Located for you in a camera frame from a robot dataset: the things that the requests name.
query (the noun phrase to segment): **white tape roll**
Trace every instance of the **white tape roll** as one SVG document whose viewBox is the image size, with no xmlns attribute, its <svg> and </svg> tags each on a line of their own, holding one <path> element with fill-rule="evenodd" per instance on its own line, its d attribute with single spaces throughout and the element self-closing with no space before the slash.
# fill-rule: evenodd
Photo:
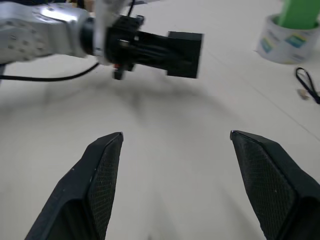
<svg viewBox="0 0 320 240">
<path fill-rule="evenodd" d="M 310 56 L 320 33 L 319 23 L 310 30 L 289 29 L 274 23 L 278 14 L 268 16 L 256 51 L 279 64 L 298 64 Z"/>
</svg>

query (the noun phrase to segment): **white table surface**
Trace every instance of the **white table surface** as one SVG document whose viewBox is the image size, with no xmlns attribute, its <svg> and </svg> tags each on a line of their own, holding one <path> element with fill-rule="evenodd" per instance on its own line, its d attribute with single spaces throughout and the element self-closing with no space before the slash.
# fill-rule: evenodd
<svg viewBox="0 0 320 240">
<path fill-rule="evenodd" d="M 58 180 L 97 138 L 122 131 L 108 240 L 264 240 L 229 140 L 279 142 L 320 182 L 320 107 L 297 95 L 295 66 L 253 50 L 277 0 L 165 0 L 139 5 L 142 30 L 204 33 L 199 78 L 138 66 L 123 81 L 100 66 L 58 83 L 0 86 L 0 239 L 23 240 Z M 302 64 L 320 79 L 320 45 Z M 8 75 L 62 77 L 94 58 L 17 63 Z"/>
</svg>

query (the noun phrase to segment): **robotic arm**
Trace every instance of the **robotic arm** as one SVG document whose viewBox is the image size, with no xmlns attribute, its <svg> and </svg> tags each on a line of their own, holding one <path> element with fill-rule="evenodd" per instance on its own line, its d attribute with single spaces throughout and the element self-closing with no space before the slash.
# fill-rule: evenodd
<svg viewBox="0 0 320 240">
<path fill-rule="evenodd" d="M 25 6 L 0 3 L 0 64 L 54 54 L 96 56 L 115 64 L 122 79 L 135 64 L 167 70 L 169 76 L 196 78 L 202 34 L 170 32 L 168 37 L 139 29 L 143 16 L 120 15 L 128 0 L 97 0 L 95 18 L 68 3 Z"/>
</svg>

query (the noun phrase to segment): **small white object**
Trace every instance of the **small white object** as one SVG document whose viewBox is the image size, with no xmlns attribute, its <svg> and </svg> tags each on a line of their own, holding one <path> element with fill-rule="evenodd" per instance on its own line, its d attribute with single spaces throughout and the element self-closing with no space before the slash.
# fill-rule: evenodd
<svg viewBox="0 0 320 240">
<path fill-rule="evenodd" d="M 309 58 L 317 42 L 320 27 L 309 29 L 290 29 L 275 24 L 279 15 L 271 15 L 259 38 L 257 53 L 269 61 L 279 64 L 299 64 Z"/>
</svg>

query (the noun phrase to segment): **black cable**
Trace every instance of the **black cable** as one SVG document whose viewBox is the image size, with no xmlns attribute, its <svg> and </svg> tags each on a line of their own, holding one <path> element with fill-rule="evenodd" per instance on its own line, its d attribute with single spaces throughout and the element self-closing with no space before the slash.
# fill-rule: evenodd
<svg viewBox="0 0 320 240">
<path fill-rule="evenodd" d="M 60 82 L 60 81 L 66 81 L 66 80 L 71 80 L 75 78 L 79 78 L 89 72 L 91 72 L 93 69 L 99 66 L 99 63 L 96 63 L 89 69 L 78 73 L 76 75 L 72 76 L 64 76 L 64 77 L 28 77 L 28 76 L 8 76 L 8 75 L 0 75 L 0 80 L 17 80 L 17 81 L 28 81 L 28 82 Z"/>
<path fill-rule="evenodd" d="M 131 13 L 132 13 L 132 10 L 134 9 L 135 3 L 136 3 L 136 0 L 132 0 L 131 6 L 130 6 L 128 14 L 127 14 L 128 17 L 131 16 Z"/>
<path fill-rule="evenodd" d="M 309 81 L 309 84 L 310 84 L 310 87 L 302 80 L 302 78 L 300 76 L 304 76 L 305 78 L 308 79 Z M 320 104 L 320 96 L 318 95 L 317 93 L 317 90 L 315 88 L 315 85 L 314 85 L 314 82 L 310 76 L 310 74 L 307 72 L 307 70 L 305 70 L 304 68 L 302 67 L 298 67 L 295 69 L 295 77 L 298 79 L 298 81 L 302 84 L 302 86 L 305 88 L 305 90 L 308 91 L 308 93 L 311 95 L 311 97 L 313 97 L 313 99 L 315 100 L 315 102 L 317 104 Z"/>
</svg>

